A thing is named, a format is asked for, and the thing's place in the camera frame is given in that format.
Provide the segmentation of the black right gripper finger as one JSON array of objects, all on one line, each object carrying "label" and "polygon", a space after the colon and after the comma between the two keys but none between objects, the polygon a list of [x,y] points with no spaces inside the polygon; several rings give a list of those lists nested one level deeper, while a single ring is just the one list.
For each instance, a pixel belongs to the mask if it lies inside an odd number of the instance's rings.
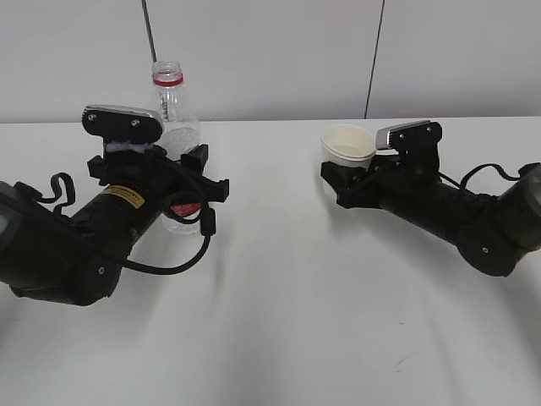
[{"label": "black right gripper finger", "polygon": [[368,173],[387,172],[400,167],[401,158],[399,154],[381,155],[376,154],[369,164]]},{"label": "black right gripper finger", "polygon": [[367,173],[364,167],[345,167],[334,162],[323,162],[320,165],[323,192],[329,201],[341,207],[354,207],[356,189]]}]

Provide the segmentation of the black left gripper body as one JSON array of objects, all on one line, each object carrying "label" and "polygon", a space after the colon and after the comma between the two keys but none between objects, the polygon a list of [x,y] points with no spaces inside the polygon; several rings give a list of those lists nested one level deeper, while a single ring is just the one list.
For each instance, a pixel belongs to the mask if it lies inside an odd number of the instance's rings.
[{"label": "black left gripper body", "polygon": [[110,181],[105,194],[127,201],[140,209],[147,205],[163,205],[168,200],[183,204],[195,203],[200,196],[209,202],[225,202],[229,196],[227,179],[212,181],[172,161],[160,147],[143,153],[134,151],[106,152],[110,162]]}]

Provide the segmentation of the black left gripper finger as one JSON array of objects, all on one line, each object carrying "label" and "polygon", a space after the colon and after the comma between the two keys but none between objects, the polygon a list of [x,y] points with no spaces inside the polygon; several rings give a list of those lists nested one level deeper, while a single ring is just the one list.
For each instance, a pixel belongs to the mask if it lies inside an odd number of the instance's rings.
[{"label": "black left gripper finger", "polygon": [[180,158],[180,165],[190,171],[202,175],[209,158],[209,146],[201,144],[193,150],[184,153]]},{"label": "black left gripper finger", "polygon": [[91,178],[97,179],[100,186],[107,186],[110,181],[110,162],[102,156],[94,156],[87,162]]}]

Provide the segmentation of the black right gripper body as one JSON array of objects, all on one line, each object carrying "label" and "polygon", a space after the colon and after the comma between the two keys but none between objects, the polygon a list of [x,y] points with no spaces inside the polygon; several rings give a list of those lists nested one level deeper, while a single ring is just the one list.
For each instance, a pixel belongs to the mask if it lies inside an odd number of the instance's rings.
[{"label": "black right gripper body", "polygon": [[398,206],[401,201],[409,206],[417,206],[428,211],[444,210],[444,187],[439,171],[410,168],[404,164],[395,170],[367,173],[356,189],[354,207],[347,208],[385,208]]}]

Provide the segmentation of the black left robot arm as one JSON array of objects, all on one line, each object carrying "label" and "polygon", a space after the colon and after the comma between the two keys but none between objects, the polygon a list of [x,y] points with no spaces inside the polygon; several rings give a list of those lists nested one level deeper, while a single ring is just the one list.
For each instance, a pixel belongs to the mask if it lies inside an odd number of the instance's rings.
[{"label": "black left robot arm", "polygon": [[[72,216],[63,213],[75,201],[74,182],[66,173],[51,177],[52,195],[28,184],[1,186],[1,280],[22,298],[87,306],[112,295],[123,269],[155,276],[185,272],[204,256],[216,233],[213,204],[229,195],[227,180],[203,174],[206,145],[167,158],[159,146],[147,151],[105,152],[88,163],[102,186]],[[130,260],[133,247],[161,216],[174,217],[173,206],[196,203],[202,247],[188,261],[159,267]]]}]

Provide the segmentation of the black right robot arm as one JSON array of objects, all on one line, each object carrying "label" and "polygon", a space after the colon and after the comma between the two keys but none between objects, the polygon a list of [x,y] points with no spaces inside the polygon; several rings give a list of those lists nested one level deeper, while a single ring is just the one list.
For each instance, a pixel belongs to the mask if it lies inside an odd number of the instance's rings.
[{"label": "black right robot arm", "polygon": [[321,177],[344,208],[387,211],[454,245],[472,267],[507,277],[540,248],[540,165],[522,167],[502,195],[445,184],[440,173],[397,156],[376,156],[369,168],[324,162]]}]

